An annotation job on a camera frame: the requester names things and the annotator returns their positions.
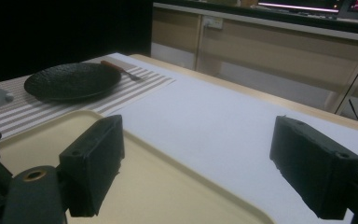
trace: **dark round plate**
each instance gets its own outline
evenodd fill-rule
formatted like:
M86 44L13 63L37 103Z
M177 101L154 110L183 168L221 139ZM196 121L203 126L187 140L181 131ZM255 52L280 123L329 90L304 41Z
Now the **dark round plate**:
M121 80L118 70L98 63L68 63L37 72L24 89L41 99L78 100L111 91Z

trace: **cable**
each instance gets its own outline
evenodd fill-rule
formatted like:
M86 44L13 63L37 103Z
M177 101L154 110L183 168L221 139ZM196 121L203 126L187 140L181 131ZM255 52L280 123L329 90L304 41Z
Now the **cable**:
M353 111L353 114L354 114L354 116L356 116L357 121L358 121L358 117L357 117L356 111L355 111L355 109L354 109L353 103L351 102L351 99L350 99L349 101L350 101L350 105L351 105L351 109L352 109L352 111Z

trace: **table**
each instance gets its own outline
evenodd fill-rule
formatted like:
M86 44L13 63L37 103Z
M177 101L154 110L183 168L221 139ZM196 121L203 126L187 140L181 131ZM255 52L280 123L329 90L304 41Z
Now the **table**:
M108 57L174 79L107 115L124 129L276 223L350 223L318 219L269 159L276 116L299 119L358 154L358 122L253 91L141 55Z

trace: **plastic tray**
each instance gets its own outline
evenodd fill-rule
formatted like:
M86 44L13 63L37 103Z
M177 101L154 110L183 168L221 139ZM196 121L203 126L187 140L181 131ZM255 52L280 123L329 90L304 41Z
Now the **plastic tray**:
M0 144L1 162L14 174L57 166L59 154L101 116L76 111L14 135ZM74 223L273 223L268 215L125 133L126 158L97 217Z

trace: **striped cloth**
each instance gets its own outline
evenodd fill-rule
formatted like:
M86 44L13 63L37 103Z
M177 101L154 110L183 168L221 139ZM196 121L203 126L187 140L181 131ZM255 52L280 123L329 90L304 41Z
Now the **striped cloth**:
M125 105L135 102L147 94L174 82L174 79L170 77L165 77L114 58L104 57L101 59L121 66L124 70L136 76L148 76L148 78L142 81L133 81L124 75L110 94L103 98L89 99L81 103L41 101L34 98L33 95L26 92L23 88L23 84L28 76L1 82L0 89L9 91L14 95L13 102L0 107L0 132L2 139L75 110L93 110L106 117Z

